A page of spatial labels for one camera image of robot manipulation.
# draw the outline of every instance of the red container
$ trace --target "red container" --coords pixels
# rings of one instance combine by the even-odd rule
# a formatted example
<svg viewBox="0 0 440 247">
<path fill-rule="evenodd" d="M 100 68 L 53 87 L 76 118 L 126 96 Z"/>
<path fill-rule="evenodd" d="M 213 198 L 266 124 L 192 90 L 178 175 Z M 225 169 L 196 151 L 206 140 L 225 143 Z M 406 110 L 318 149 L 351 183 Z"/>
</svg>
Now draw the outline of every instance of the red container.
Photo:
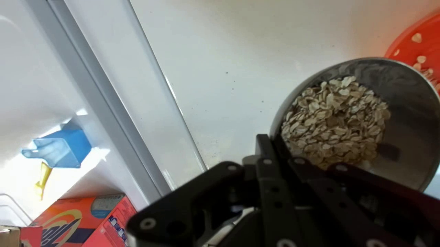
<svg viewBox="0 0 440 247">
<path fill-rule="evenodd" d="M 419 70 L 440 94 L 440 10 L 404 31 L 384 57 Z"/>
</svg>

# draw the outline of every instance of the yellow object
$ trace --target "yellow object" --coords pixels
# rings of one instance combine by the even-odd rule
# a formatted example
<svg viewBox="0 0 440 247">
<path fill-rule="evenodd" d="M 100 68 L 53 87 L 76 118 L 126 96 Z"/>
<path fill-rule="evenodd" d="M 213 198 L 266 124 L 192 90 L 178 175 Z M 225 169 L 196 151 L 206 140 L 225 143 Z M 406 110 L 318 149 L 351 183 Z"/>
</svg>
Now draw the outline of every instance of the yellow object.
<svg viewBox="0 0 440 247">
<path fill-rule="evenodd" d="M 52 173 L 52 169 L 45 162 L 41 162 L 39 180 L 35 184 L 35 191 L 41 201 L 43 197 L 45 184 L 49 180 L 50 173 Z"/>
</svg>

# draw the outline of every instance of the white surface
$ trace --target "white surface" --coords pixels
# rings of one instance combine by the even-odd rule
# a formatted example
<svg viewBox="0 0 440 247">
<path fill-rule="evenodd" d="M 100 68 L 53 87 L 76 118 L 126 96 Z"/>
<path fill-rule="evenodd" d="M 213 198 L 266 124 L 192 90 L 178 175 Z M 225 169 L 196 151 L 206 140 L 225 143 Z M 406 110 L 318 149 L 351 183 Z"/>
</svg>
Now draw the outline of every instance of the white surface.
<svg viewBox="0 0 440 247">
<path fill-rule="evenodd" d="M 287 94 L 336 62 L 383 55 L 438 2 L 130 0 L 207 166 L 239 162 Z"/>
<path fill-rule="evenodd" d="M 202 161 L 166 81 L 153 68 L 153 58 L 129 3 L 65 0 L 65 5 L 170 187 L 199 175 Z"/>
<path fill-rule="evenodd" d="M 42 213 L 56 198 L 71 191 L 71 186 L 78 182 L 71 194 L 90 194 L 96 191 L 94 187 L 100 188 L 100 192 L 122 190 L 137 209 L 144 208 L 148 201 L 131 180 L 114 144 L 105 136 L 101 123 L 78 94 L 72 76 L 63 68 L 24 0 L 0 3 L 0 53 L 2 120 L 0 194 L 8 194 L 30 220 Z M 79 171 L 53 171 L 45 201 L 39 202 L 32 194 L 39 164 L 20 158 L 19 151 L 32 138 L 60 124 L 79 109 L 89 113 L 83 131 L 92 146 L 109 153 L 89 155 Z M 93 177 L 85 176 L 89 171 L 93 171 Z M 0 202 L 0 225 L 10 220 L 4 217 L 15 210 L 13 206 L 8 209 L 1 205 L 6 201 L 2 197 Z"/>
</svg>

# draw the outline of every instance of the orange object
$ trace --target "orange object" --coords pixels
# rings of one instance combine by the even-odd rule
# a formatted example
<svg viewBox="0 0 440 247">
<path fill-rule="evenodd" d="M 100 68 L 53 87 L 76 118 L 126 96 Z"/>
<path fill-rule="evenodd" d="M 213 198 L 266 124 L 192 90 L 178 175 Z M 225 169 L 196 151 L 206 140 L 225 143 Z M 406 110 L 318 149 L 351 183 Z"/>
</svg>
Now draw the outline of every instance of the orange object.
<svg viewBox="0 0 440 247">
<path fill-rule="evenodd" d="M 30 228 L 41 228 L 41 247 L 123 247 L 125 225 L 136 213 L 127 198 L 60 199 Z"/>
<path fill-rule="evenodd" d="M 440 10 L 405 29 L 384 57 L 420 72 L 440 94 Z"/>
</svg>

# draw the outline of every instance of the black plastic part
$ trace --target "black plastic part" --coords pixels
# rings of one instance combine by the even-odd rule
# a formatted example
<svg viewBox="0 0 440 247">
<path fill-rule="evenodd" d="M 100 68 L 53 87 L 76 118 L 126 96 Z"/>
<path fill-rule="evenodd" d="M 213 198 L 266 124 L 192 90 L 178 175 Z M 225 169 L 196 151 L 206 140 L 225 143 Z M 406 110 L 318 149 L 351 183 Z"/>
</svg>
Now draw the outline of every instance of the black plastic part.
<svg viewBox="0 0 440 247">
<path fill-rule="evenodd" d="M 364 247 L 438 245 L 440 203 L 351 166 L 321 172 L 290 157 L 283 142 L 257 136 L 243 166 L 222 162 L 137 213 L 127 224 L 141 246 L 202 246 L 221 227 L 254 208 L 219 247 Z M 141 228 L 153 220 L 151 230 Z"/>
<path fill-rule="evenodd" d="M 232 206 L 239 206 L 239 190 L 233 188 L 241 182 L 243 168 L 222 162 L 137 213 L 127 223 L 127 231 L 142 242 L 199 246 L 222 224 L 240 216 Z M 153 220 L 153 228 L 144 230 L 144 220 Z"/>
</svg>

